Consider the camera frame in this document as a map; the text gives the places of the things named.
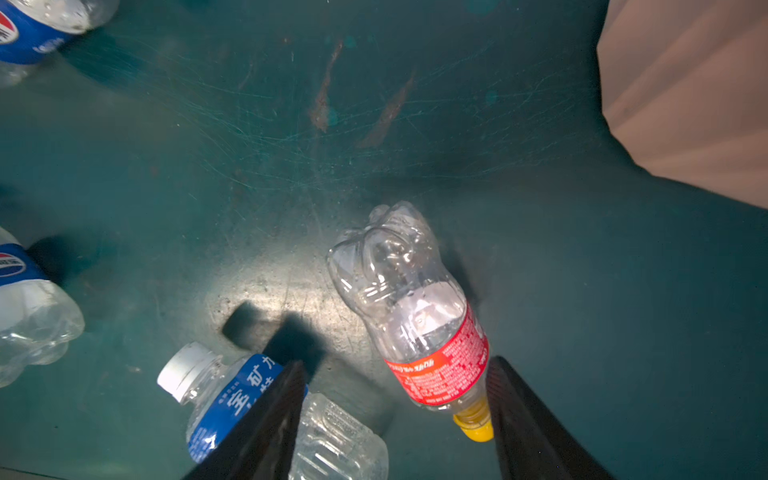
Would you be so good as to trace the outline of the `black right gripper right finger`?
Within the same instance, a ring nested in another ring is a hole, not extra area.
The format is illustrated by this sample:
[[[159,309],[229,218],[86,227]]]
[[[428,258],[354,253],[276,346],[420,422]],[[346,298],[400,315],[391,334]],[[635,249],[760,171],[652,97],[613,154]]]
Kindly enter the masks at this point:
[[[504,479],[611,479],[511,364],[490,359],[485,379],[494,442]]]

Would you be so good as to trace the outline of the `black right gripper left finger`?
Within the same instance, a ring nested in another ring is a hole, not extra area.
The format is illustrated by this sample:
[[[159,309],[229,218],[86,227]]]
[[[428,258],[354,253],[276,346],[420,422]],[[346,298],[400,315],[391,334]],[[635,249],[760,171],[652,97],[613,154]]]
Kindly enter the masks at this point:
[[[286,479],[307,394],[300,361],[249,359],[192,430],[187,479]]]

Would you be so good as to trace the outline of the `blue label bottle white cap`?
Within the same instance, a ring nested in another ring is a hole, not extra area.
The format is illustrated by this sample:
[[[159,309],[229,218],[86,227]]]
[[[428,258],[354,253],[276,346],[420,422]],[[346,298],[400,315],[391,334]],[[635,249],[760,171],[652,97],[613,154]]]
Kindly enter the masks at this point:
[[[190,479],[385,479],[389,455],[370,428],[305,383],[300,361],[252,354],[231,365],[204,345],[182,347],[158,385],[193,404]]]

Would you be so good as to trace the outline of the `red label bottle yellow cap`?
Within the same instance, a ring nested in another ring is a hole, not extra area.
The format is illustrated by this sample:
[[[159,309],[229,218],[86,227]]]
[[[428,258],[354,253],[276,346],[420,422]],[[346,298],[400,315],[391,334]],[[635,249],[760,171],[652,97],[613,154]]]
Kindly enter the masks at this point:
[[[410,400],[447,412],[472,441],[494,437],[487,335],[409,202],[375,207],[327,254],[331,280]]]

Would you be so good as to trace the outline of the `clear bottle blue label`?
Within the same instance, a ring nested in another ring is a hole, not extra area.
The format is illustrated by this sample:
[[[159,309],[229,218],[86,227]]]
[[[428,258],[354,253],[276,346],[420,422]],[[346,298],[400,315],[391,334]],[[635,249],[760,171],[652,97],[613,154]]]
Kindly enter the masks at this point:
[[[12,384],[28,366],[60,360],[84,329],[84,316],[76,302],[3,229],[1,386]]]

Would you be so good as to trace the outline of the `pepsi bottle blue cap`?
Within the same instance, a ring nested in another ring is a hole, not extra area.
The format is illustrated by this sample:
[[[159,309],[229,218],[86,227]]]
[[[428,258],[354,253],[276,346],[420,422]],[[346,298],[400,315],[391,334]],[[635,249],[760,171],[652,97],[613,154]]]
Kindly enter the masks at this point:
[[[2,0],[1,86],[12,87],[70,41],[102,27],[119,0]]]

